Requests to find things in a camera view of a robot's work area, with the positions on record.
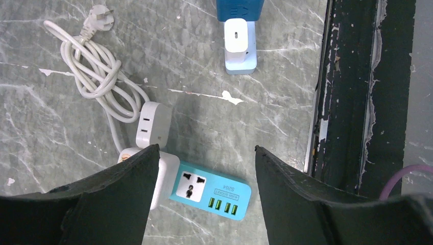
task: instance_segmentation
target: white cable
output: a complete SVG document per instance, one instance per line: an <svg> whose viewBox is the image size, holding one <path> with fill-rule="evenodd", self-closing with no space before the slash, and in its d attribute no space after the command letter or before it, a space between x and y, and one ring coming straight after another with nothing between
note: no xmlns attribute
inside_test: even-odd
<svg viewBox="0 0 433 245"><path fill-rule="evenodd" d="M89 17L84 21L80 35L75 37L49 20L44 21L43 24L48 31L63 41L60 53L63 61L75 75L75 83L80 94L86 99L96 99L104 108L114 144L121 152L123 147L119 141L113 117L123 123L135 122L140 116L140 95L145 102L149 101L149 97L119 70L122 63L116 60L108 49L90 40L97 30L106 31L111 28L113 22L111 12L105 6L94 6ZM80 63L81 57L88 61L92 69ZM134 98L116 86L118 81L128 85ZM132 111L121 106L114 98L112 91L123 97L129 103Z"/></svg>

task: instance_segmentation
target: white power adapter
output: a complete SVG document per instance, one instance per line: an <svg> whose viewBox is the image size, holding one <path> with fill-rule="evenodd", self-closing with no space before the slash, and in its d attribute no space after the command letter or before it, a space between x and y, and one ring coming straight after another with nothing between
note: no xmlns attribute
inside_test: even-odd
<svg viewBox="0 0 433 245"><path fill-rule="evenodd" d="M248 49L248 26L244 19L228 19L224 22L224 46L227 62L240 64L245 61Z"/></svg>
<svg viewBox="0 0 433 245"><path fill-rule="evenodd" d="M140 148L124 149L118 159L118 163L125 161L134 154L138 153ZM158 207L163 201L167 200L173 191L177 172L179 170L180 160L177 156L159 152L159 170L156 179L155 190L153 191L152 203L150 209Z"/></svg>
<svg viewBox="0 0 433 245"><path fill-rule="evenodd" d="M167 145L169 138L172 111L167 106L157 102L146 102L140 112L135 143L139 148L151 144L159 144L160 148Z"/></svg>

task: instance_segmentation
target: gray surface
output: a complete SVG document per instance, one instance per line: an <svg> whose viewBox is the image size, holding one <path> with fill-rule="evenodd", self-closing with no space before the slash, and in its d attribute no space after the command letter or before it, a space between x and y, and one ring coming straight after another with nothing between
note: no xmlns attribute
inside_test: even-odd
<svg viewBox="0 0 433 245"><path fill-rule="evenodd" d="M433 166L433 2L417 0L412 75L409 87L404 166ZM402 194L433 192L433 175L412 172L403 177Z"/></svg>
<svg viewBox="0 0 433 245"><path fill-rule="evenodd" d="M94 40L122 61L133 81L157 87L144 87L152 100L173 108L166 151L244 178L253 189L241 222L167 201L151 211L143 243L267 244L254 146L303 166L326 1L266 0L251 76L225 74L214 0L106 5L115 10L114 28ZM42 22L77 35L90 1L3 0L0 7L0 194L48 191L113 165L118 154L100 105L81 98L72 77L39 70L68 71L61 42ZM244 102L169 89L219 97L226 90ZM136 124L121 129L132 146Z"/></svg>

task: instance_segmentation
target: gray marble table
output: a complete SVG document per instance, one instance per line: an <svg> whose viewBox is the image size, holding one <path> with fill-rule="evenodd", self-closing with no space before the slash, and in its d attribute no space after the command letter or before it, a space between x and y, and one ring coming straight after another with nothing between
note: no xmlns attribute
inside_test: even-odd
<svg viewBox="0 0 433 245"><path fill-rule="evenodd" d="M94 40L173 109L165 151L246 179L253 190L241 222L166 201L150 212L143 244L268 244L254 146L303 166L326 1L265 0L249 76L225 73L215 0L0 1L1 195L45 192L117 161L104 111L80 96L61 42L42 24L78 35L92 4L114 9L115 18ZM125 145L134 144L135 129L119 127Z"/></svg>

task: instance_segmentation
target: dark blue object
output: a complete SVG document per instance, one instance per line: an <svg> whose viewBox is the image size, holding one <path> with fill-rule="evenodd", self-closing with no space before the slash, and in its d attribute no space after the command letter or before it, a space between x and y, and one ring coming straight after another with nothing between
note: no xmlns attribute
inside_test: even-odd
<svg viewBox="0 0 433 245"><path fill-rule="evenodd" d="M258 21L264 0L216 0L216 14L219 21L242 18Z"/></svg>

